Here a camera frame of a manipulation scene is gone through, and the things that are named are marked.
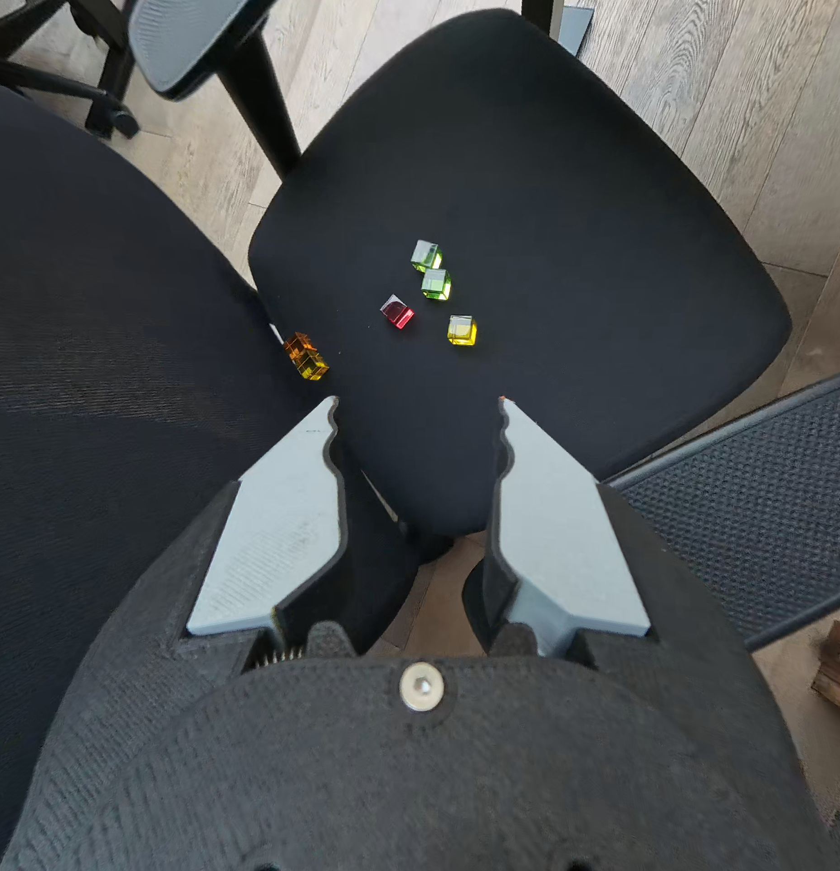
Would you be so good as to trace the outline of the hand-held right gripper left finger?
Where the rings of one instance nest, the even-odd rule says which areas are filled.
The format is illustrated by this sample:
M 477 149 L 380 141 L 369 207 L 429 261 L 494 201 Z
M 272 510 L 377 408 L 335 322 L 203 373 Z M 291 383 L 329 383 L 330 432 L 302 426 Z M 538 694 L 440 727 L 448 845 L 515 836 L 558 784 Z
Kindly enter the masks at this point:
M 302 631 L 286 612 L 346 554 L 344 480 L 330 449 L 339 399 L 328 396 L 238 479 L 238 490 L 186 631 L 194 637 Z

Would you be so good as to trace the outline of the black chair base with casters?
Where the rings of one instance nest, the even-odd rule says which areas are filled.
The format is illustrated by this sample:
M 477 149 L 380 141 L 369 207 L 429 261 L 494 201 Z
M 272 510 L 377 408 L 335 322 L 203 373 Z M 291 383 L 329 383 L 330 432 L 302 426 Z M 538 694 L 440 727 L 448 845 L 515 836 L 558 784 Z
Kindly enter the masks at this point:
M 0 85 L 23 96 L 37 92 L 87 100 L 91 104 L 85 122 L 89 133 L 103 139 L 110 139 L 114 132 L 125 138 L 134 137 L 140 125 L 124 98 L 135 65 L 128 37 L 129 19 L 135 6 L 134 1 L 21 2 L 0 17 Z M 96 85 L 12 60 L 64 7 L 69 8 L 82 34 L 101 40 L 107 47 Z

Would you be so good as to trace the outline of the black metal leg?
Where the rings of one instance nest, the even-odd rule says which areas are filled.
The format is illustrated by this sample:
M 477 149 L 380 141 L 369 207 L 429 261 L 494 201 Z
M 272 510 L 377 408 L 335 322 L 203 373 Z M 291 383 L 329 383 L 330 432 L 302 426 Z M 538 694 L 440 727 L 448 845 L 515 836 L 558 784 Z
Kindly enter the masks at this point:
M 563 0 L 521 1 L 521 15 L 553 39 L 557 39 L 566 2 Z

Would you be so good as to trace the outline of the wooden block with bolt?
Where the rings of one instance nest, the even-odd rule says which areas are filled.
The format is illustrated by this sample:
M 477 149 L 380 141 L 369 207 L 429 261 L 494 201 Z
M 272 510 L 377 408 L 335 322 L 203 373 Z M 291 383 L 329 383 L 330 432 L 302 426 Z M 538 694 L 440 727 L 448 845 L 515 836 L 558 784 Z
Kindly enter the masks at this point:
M 826 701 L 840 709 L 840 618 L 819 647 L 820 664 L 812 687 Z

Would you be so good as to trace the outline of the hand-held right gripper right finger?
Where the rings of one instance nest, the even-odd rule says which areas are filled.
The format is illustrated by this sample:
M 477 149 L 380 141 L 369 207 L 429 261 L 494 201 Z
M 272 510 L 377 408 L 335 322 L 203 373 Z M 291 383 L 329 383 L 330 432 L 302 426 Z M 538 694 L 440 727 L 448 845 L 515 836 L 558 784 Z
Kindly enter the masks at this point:
M 599 481 L 513 400 L 498 409 L 481 587 L 491 637 L 528 626 L 541 657 L 564 657 L 580 631 L 645 637 L 651 620 Z

